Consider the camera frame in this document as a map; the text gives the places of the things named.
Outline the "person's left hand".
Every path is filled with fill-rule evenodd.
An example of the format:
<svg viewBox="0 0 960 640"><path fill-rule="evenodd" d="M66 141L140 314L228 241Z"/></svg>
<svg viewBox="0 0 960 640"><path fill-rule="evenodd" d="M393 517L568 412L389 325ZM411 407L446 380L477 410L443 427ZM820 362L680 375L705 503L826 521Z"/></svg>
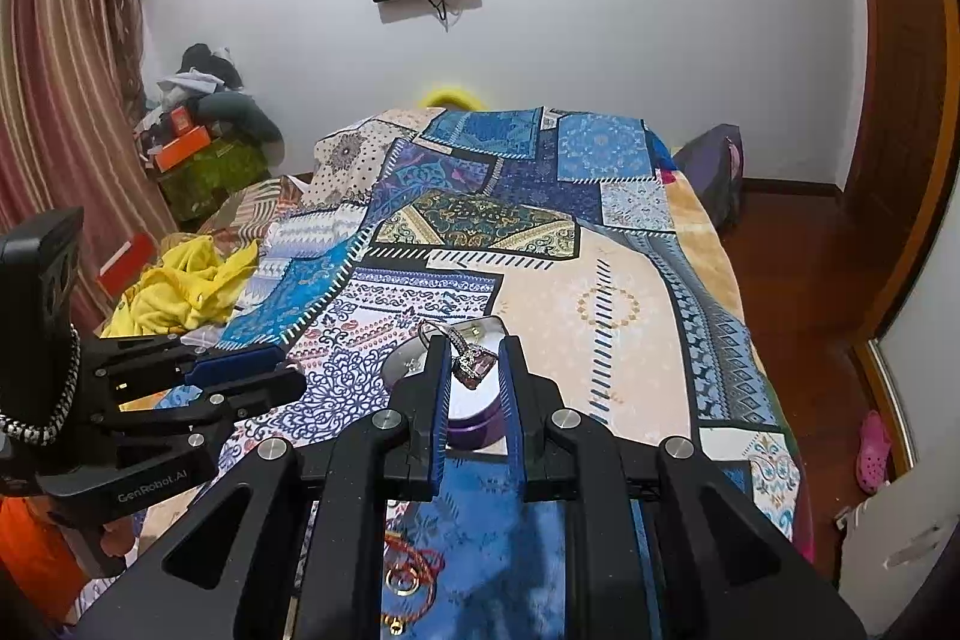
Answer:
<svg viewBox="0 0 960 640"><path fill-rule="evenodd" d="M151 539L145 533L147 516L146 510L140 510L119 520L108 521L101 534L104 553L110 557L127 557L132 551L137 554L145 552L151 544Z"/></svg>

